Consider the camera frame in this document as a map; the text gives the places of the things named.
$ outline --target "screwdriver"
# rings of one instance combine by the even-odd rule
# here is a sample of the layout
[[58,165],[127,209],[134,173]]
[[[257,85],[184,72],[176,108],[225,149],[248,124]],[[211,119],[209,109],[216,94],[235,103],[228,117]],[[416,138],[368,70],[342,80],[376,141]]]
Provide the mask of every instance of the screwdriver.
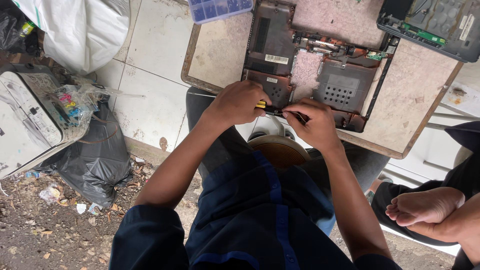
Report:
[[[192,95],[198,95],[198,96],[216,98],[216,96],[213,96],[213,95],[198,94],[198,93],[193,93],[193,92],[187,92],[187,93],[188,93],[188,94],[192,94]],[[266,104],[267,104],[267,103],[266,103],[265,101],[261,101],[261,100],[260,100],[260,101],[257,103],[257,105],[255,105],[255,107],[264,109]]]

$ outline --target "person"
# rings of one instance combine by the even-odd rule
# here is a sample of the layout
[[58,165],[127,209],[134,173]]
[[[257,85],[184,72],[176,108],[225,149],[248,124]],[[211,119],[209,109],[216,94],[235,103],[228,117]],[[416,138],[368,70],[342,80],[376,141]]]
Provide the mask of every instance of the person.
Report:
[[[216,98],[187,95],[190,133],[123,217],[110,269],[400,269],[363,193],[388,158],[342,144],[331,109],[302,99],[283,114],[319,152],[303,167],[276,170],[234,126],[265,116],[260,100],[271,105],[248,80]],[[306,124],[291,111],[308,116]],[[372,165],[361,165],[366,160]],[[174,208],[197,168],[203,192],[184,245]],[[335,219],[353,262],[327,236]]]
[[376,179],[372,209],[380,222],[419,242],[460,244],[452,270],[480,270],[480,122],[446,130],[473,154],[448,172],[445,180],[419,187]]

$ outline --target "table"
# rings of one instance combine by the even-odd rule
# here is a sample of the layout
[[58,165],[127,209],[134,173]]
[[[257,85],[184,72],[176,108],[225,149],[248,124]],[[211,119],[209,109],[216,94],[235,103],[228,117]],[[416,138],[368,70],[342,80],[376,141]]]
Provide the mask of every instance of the table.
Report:
[[[376,27],[383,0],[289,0],[293,27],[378,49]],[[218,93],[240,80],[252,13],[194,25],[181,78]],[[363,133],[337,130],[340,139],[403,159],[422,132],[463,63],[401,40]]]

